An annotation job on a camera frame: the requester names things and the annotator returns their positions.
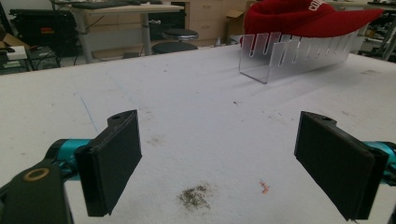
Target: white tabletop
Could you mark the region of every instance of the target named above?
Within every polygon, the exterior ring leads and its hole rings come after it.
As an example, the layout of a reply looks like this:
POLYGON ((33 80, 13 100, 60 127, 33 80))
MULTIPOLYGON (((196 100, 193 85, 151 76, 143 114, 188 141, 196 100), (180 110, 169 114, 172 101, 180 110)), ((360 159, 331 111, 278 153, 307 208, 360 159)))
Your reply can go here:
MULTIPOLYGON (((346 223, 293 155, 301 111, 360 140, 396 142, 396 66, 350 55, 341 65, 263 85, 238 72, 239 46, 0 77, 0 185, 60 138, 94 138, 137 109, 143 158, 109 217, 76 223, 346 223), (269 190, 262 194, 264 181, 269 190), (204 206, 178 196, 205 186, 204 206)), ((396 188, 380 186, 368 221, 387 223, 396 188)))

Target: acrylic stand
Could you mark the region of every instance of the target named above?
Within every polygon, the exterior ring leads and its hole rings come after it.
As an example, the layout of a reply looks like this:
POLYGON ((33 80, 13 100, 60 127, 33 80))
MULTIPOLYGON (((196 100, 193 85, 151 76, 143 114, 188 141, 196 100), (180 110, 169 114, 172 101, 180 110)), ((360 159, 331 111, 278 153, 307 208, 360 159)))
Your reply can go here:
POLYGON ((357 32, 329 38, 281 33, 244 35, 239 72, 267 83, 344 62, 357 32))

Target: red cap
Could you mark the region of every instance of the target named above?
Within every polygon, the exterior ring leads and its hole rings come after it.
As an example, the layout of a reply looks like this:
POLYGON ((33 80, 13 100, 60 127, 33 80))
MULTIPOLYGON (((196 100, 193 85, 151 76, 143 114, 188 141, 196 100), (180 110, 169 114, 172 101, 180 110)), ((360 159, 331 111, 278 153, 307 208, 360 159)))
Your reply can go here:
POLYGON ((352 33, 378 18, 383 9, 336 11, 323 0, 262 0, 245 17, 245 34, 333 37, 352 33))

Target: cabinet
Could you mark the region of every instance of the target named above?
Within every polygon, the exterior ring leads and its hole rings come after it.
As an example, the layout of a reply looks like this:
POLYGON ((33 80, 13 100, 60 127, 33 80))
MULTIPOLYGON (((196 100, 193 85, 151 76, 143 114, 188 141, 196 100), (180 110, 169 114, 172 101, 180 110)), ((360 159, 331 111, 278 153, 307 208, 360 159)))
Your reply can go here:
POLYGON ((247 0, 190 0, 186 28, 198 32, 194 41, 198 46, 215 44, 217 38, 226 38, 226 12, 230 9, 245 10, 247 0))

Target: black chair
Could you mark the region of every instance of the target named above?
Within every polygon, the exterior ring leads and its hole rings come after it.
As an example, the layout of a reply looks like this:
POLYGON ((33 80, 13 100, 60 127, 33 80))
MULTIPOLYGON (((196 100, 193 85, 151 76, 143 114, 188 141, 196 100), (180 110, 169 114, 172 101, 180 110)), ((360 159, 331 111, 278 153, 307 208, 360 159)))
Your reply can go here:
POLYGON ((162 42, 151 49, 155 54, 173 53, 198 49, 195 45, 183 41, 198 39, 198 33, 186 29, 169 29, 163 32, 163 38, 178 40, 178 42, 162 42))

